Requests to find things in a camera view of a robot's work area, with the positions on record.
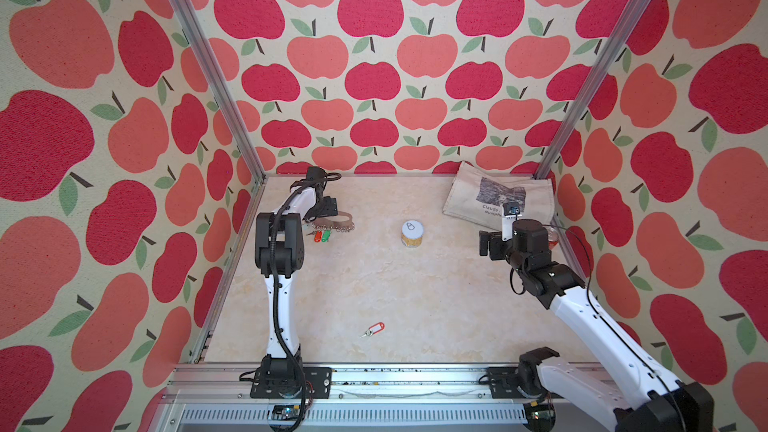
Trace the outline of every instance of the apple patterned wallpaper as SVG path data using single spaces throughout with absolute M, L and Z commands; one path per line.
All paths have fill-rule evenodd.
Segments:
M 652 0 L 645 14 L 662 9 L 610 69 L 615 106 L 591 107 L 555 165 L 558 216 L 587 242 L 589 260 L 569 234 L 603 306 L 715 397 L 715 427 L 764 432 L 768 3 Z
M 535 169 L 626 2 L 210 0 L 196 7 L 268 173 L 303 173 L 309 164 L 347 173 L 454 172 L 461 160 L 507 173 Z M 636 53 L 656 45 L 667 15 L 666 3 L 648 15 L 656 36 L 633 39 Z M 189 58 L 187 81 L 205 90 Z M 594 112 L 608 114 L 617 99 L 609 77 Z
M 158 4 L 0 0 L 1 432 L 146 430 L 227 264 L 252 177 Z

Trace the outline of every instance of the canvas bag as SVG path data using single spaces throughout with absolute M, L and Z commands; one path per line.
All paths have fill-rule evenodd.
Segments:
M 518 203 L 518 218 L 532 218 L 549 224 L 554 216 L 554 194 L 548 179 L 489 176 L 466 162 L 458 168 L 442 213 L 491 230 L 502 230 L 502 204 L 505 202 Z

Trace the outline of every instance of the brown leather strap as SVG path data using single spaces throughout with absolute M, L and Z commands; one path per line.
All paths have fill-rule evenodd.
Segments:
M 352 222 L 352 214 L 346 212 L 339 212 L 337 216 L 316 218 L 312 221 L 312 225 L 318 230 L 333 229 L 339 232 L 355 230 L 355 223 Z

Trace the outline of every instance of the can lid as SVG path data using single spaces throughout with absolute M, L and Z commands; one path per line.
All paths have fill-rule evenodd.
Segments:
M 409 220 L 402 225 L 402 234 L 410 239 L 419 238 L 424 235 L 424 226 L 417 220 Z

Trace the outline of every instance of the beige table surface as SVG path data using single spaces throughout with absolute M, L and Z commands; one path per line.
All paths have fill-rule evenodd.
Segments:
M 259 211 L 287 197 L 294 177 L 270 177 Z M 296 326 L 306 362 L 509 362 L 549 346 L 572 362 L 596 361 L 584 343 L 530 294 L 509 287 L 509 266 L 478 255 L 478 230 L 444 216 L 452 177 L 343 177 L 326 195 L 354 217 L 355 230 L 327 243 L 305 235 L 296 273 Z M 407 219 L 425 226 L 406 248 Z M 258 362 L 269 314 L 264 277 L 248 237 L 205 360 Z M 559 246 L 553 259 L 564 262 Z M 515 278 L 515 287 L 521 287 Z M 360 335 L 376 322 L 386 329 Z

